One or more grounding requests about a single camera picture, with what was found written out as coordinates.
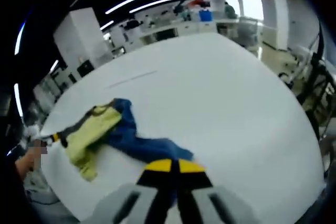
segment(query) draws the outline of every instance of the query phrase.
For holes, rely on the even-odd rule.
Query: denim fabric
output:
[[[191,160],[193,153],[180,148],[168,138],[137,137],[137,125],[132,111],[132,103],[126,99],[115,99],[113,107],[121,114],[121,121],[111,130],[107,143],[138,160],[150,163],[158,159],[179,158]]]

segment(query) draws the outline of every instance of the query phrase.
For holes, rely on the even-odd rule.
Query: yellow cloth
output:
[[[121,114],[110,106],[97,106],[92,109],[92,114],[95,115],[91,115],[79,130],[67,137],[68,147],[65,149],[70,162],[79,168],[80,175],[88,181],[97,176],[96,154],[89,146],[121,120]]]

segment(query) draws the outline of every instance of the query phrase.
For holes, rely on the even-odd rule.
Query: office desk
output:
[[[322,190],[318,142],[300,104],[254,55],[219,34],[157,42],[105,64],[63,94],[41,133],[113,98],[132,101],[142,136],[191,150],[212,183],[242,197],[260,223],[294,223]],[[49,185],[79,220],[120,185],[135,183],[144,166],[109,146],[97,165],[89,183],[59,143],[42,156]],[[176,207],[166,223],[179,223]]]

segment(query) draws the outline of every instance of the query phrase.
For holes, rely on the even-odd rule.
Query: laboratory room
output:
[[[336,223],[322,0],[16,3],[4,223]]]

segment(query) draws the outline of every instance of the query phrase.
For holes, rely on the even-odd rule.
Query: white tabletop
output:
[[[132,101],[140,134],[192,151],[213,184],[241,196],[261,223],[294,223],[321,192],[318,142],[300,104],[253,54],[219,34],[157,42],[105,64],[63,94],[42,134],[113,98]],[[104,195],[135,183],[143,166],[105,146],[89,183],[59,143],[42,159],[51,188],[79,220]]]

